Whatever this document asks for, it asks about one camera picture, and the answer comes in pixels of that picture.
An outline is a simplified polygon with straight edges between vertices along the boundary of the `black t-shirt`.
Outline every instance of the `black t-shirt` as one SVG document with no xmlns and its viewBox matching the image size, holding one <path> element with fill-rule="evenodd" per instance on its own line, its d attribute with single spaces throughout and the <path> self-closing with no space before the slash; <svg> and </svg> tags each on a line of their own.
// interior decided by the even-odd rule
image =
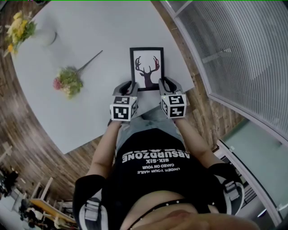
<svg viewBox="0 0 288 230">
<path fill-rule="evenodd" d="M 223 186 L 214 174 L 227 167 L 204 168 L 180 140 L 159 129 L 135 133 L 118 151 L 107 179 L 89 175 L 76 181 L 74 217 L 82 228 L 118 230 L 139 198 L 159 190 L 181 194 L 198 212 L 209 212 L 207 205 L 214 204 L 226 213 Z"/>
<path fill-rule="evenodd" d="M 34 222 L 38 222 L 38 221 L 39 221 L 39 220 L 36 218 L 36 215 L 35 215 L 35 213 L 34 213 L 32 210 L 26 212 L 26 216 L 28 217 L 29 220 L 30 220 L 30 219 L 33 219 Z"/>
</svg>

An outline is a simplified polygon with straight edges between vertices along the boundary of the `deer head illustration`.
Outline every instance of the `deer head illustration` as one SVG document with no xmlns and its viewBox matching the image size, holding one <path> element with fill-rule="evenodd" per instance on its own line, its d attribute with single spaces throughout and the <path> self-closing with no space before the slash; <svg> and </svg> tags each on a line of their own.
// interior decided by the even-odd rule
<svg viewBox="0 0 288 230">
<path fill-rule="evenodd" d="M 146 86 L 146 87 L 155 87 L 155 86 L 158 86 L 158 84 L 152 83 L 152 81 L 151 81 L 151 74 L 152 74 L 153 72 L 157 71 L 157 70 L 159 69 L 159 67 L 160 67 L 158 59 L 154 56 L 153 59 L 154 59 L 154 62 L 155 62 L 155 69 L 154 69 L 154 70 L 151 70 L 151 67 L 149 66 L 149 72 L 146 73 L 144 67 L 143 67 L 143 70 L 141 70 L 141 69 L 139 68 L 139 66 L 141 65 L 141 63 L 140 63 L 140 57 L 141 57 L 141 56 L 139 56 L 139 58 L 136 58 L 136 60 L 135 60 L 135 69 L 136 69 L 137 71 L 140 71 L 140 72 L 141 72 L 140 75 L 145 78 L 145 86 Z"/>
</svg>

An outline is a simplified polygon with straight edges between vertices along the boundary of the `picture frame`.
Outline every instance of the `picture frame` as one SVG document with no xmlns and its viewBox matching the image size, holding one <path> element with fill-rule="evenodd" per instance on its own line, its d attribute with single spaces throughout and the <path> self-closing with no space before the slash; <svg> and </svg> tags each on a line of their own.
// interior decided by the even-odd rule
<svg viewBox="0 0 288 230">
<path fill-rule="evenodd" d="M 163 47 L 130 48 L 130 64 L 132 83 L 138 83 L 138 91 L 159 90 L 158 81 L 164 78 Z"/>
</svg>

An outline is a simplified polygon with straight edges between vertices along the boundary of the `pink flower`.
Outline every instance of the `pink flower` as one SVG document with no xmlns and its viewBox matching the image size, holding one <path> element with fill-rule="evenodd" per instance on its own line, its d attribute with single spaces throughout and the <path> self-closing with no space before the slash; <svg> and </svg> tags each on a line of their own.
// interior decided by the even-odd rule
<svg viewBox="0 0 288 230">
<path fill-rule="evenodd" d="M 62 84 L 61 84 L 60 79 L 59 79 L 58 77 L 56 77 L 56 78 L 54 79 L 54 81 L 53 81 L 53 87 L 54 87 L 54 89 L 56 89 L 56 90 L 59 90 L 59 89 L 62 88 Z"/>
</svg>

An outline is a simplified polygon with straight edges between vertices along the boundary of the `flower bouquet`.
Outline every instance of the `flower bouquet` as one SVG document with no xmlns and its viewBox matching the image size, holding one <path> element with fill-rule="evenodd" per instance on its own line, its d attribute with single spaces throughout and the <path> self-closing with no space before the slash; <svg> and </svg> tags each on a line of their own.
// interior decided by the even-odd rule
<svg viewBox="0 0 288 230">
<path fill-rule="evenodd" d="M 80 79 L 82 71 L 94 58 L 101 54 L 102 51 L 103 50 L 101 50 L 98 54 L 91 58 L 80 69 L 76 69 L 73 66 L 62 68 L 58 76 L 53 81 L 54 89 L 63 91 L 69 99 L 79 93 L 81 88 L 83 87 L 83 83 Z"/>
<path fill-rule="evenodd" d="M 31 21 L 31 13 L 26 16 L 22 11 L 19 11 L 13 16 L 12 24 L 10 26 L 6 25 L 5 27 L 8 28 L 5 40 L 9 45 L 4 53 L 4 57 L 8 53 L 17 54 L 21 43 L 34 34 L 36 24 Z"/>
</svg>

